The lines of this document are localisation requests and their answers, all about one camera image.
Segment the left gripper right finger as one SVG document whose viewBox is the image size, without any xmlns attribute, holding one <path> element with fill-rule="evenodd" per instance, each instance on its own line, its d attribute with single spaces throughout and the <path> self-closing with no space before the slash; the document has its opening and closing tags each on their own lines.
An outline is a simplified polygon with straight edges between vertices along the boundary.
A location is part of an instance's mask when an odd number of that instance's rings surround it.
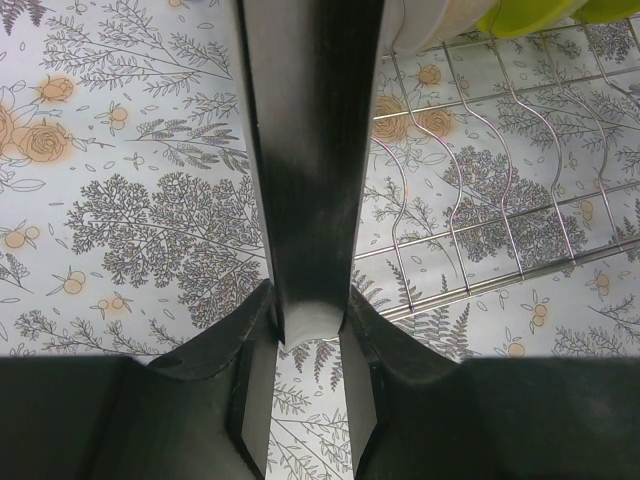
<svg viewBox="0 0 640 480">
<path fill-rule="evenodd" d="M 340 332 L 358 479 L 635 479 L 635 358 L 454 362 L 358 292 Z"/>
</svg>

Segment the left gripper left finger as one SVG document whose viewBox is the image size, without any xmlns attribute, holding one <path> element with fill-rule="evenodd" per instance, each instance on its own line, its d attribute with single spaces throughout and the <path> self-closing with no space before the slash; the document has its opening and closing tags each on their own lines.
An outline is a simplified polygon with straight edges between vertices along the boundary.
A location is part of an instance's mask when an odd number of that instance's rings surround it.
<svg viewBox="0 0 640 480">
<path fill-rule="evenodd" d="M 225 318 L 143 364 L 5 357 L 5 479 L 262 479 L 277 335 L 261 283 Z"/>
</svg>

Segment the lime green bowl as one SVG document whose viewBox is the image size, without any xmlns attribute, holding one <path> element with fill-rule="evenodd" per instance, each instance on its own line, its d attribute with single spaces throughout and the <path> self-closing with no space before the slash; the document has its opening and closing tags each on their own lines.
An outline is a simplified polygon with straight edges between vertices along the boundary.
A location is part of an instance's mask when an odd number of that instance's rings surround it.
<svg viewBox="0 0 640 480">
<path fill-rule="evenodd" d="M 589 0 L 571 18 L 587 24 L 608 23 L 639 12 L 639 0 Z"/>
<path fill-rule="evenodd" d="M 480 32 L 497 38 L 515 38 L 556 24 L 585 4 L 586 1 L 581 0 L 502 0 L 475 26 Z"/>
</svg>

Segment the steel two-tier dish rack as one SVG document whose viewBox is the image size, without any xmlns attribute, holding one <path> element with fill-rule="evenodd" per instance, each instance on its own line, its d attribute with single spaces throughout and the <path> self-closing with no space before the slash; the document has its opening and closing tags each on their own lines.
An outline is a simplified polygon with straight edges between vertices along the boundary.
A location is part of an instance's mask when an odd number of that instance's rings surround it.
<svg viewBox="0 0 640 480">
<path fill-rule="evenodd" d="M 374 80 L 397 55 L 390 1 L 234 1 L 238 97 L 288 347 L 332 338 L 345 323 L 365 173 L 375 123 Z M 582 250 L 553 190 L 527 197 L 514 153 L 450 152 L 457 192 L 446 229 L 427 238 L 450 258 L 457 289 L 408 298 L 387 312 L 400 322 L 488 291 L 569 270 L 618 252 L 639 236 L 611 224 L 606 242 Z"/>
</svg>

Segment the floral table mat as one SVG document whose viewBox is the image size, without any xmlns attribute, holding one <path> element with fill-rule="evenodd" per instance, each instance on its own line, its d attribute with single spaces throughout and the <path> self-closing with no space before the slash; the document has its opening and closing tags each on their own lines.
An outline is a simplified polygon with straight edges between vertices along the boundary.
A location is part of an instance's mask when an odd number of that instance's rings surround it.
<svg viewBox="0 0 640 480">
<path fill-rule="evenodd" d="M 340 332 L 284 345 L 238 97 L 234 1 L 1 5 L 1 361 L 147 364 L 272 285 L 266 475 L 354 475 Z M 509 146 L 578 247 L 639 236 L 639 12 L 515 38 L 474 25 L 383 58 L 351 289 L 426 348 L 475 358 L 635 358 L 639 250 L 395 322 L 460 287 L 427 238 L 457 197 L 449 153 Z"/>
</svg>

